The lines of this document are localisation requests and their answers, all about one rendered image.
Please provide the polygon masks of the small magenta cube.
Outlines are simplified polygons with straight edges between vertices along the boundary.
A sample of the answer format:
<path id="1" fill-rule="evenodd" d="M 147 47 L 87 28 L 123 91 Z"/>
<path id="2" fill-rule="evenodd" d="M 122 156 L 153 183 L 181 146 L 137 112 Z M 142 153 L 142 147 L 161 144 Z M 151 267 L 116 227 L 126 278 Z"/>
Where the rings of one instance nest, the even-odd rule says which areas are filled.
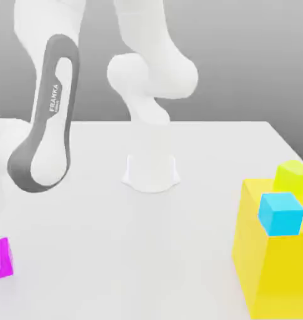
<path id="1" fill-rule="evenodd" d="M 14 274 L 12 252 L 9 239 L 3 237 L 0 239 L 0 279 Z"/>

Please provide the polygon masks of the small cyan cube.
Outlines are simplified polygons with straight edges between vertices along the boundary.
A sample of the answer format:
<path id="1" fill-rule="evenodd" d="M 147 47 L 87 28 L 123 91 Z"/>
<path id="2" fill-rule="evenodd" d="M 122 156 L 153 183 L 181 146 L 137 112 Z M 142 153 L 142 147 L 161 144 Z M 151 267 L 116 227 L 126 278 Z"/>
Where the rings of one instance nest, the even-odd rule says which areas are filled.
<path id="1" fill-rule="evenodd" d="M 303 206 L 291 192 L 263 193 L 257 214 L 269 237 L 297 236 L 303 220 Z"/>

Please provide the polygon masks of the small lime cube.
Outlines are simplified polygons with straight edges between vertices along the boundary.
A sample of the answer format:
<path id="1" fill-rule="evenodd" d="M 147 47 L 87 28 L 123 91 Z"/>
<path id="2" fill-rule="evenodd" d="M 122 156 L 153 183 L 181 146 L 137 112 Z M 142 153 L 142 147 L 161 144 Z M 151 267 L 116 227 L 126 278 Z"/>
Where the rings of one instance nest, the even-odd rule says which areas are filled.
<path id="1" fill-rule="evenodd" d="M 303 201 L 303 163 L 290 160 L 277 167 L 273 183 L 276 192 L 291 192 L 297 199 Z"/>

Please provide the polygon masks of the large yellow box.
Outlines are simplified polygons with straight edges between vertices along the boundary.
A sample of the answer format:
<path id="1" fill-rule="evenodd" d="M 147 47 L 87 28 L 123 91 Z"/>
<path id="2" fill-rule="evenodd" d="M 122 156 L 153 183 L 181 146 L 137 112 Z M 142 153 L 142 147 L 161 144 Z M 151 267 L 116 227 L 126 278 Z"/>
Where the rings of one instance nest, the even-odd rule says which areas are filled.
<path id="1" fill-rule="evenodd" d="M 269 237 L 257 216 L 271 179 L 245 179 L 232 258 L 252 319 L 303 319 L 303 232 Z"/>

